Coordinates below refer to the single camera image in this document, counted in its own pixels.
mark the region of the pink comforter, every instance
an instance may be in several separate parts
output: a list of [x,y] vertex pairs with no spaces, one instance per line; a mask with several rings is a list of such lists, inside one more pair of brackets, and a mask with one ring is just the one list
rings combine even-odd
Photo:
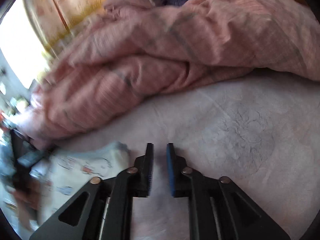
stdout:
[[20,128],[53,140],[105,125],[146,97],[254,68],[320,80],[320,25],[293,0],[107,0],[106,14],[56,61]]

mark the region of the bright window light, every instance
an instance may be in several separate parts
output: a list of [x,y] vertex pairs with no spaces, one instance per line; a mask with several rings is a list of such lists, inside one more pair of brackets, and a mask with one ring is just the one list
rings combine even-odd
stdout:
[[44,48],[32,29],[22,0],[16,0],[0,24],[0,49],[27,89],[47,66]]
[[0,83],[0,92],[1,92],[2,94],[4,94],[4,95],[5,95],[6,92],[7,92],[7,91],[5,90],[5,85],[4,85],[3,82]]

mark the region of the white bedsheet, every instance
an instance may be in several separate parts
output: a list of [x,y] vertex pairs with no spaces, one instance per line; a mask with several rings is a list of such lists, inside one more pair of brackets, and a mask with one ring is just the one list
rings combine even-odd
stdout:
[[187,200],[169,191],[165,149],[173,142],[205,176],[229,176],[294,240],[320,208],[319,106],[318,83],[260,70],[152,98],[61,146],[88,151],[118,140],[133,163],[155,144],[151,196],[134,200],[132,239],[189,239]]

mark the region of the metal rivet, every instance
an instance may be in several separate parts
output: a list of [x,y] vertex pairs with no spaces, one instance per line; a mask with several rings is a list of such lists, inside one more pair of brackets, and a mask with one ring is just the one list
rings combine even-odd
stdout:
[[99,177],[93,177],[92,179],[90,179],[91,184],[99,184],[100,181],[101,179]]
[[191,173],[192,173],[192,168],[190,168],[190,167],[185,167],[185,168],[182,170],[182,172],[183,172],[184,174],[191,174]]
[[127,173],[134,174],[137,173],[138,169],[136,167],[130,167],[127,169]]
[[221,181],[221,183],[225,183],[225,184],[228,184],[231,182],[231,179],[227,176],[222,176],[222,177],[220,177],[219,180]]

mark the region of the wall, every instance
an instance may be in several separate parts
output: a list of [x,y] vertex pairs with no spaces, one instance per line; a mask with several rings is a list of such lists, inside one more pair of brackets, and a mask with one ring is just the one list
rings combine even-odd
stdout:
[[30,100],[31,93],[26,89],[20,80],[17,78],[13,70],[10,68],[8,62],[6,61],[2,51],[0,49],[0,69],[5,69],[6,75],[0,77],[0,82],[3,82],[6,88],[6,94],[2,95],[3,99],[10,101],[12,97],[23,96],[27,100]]

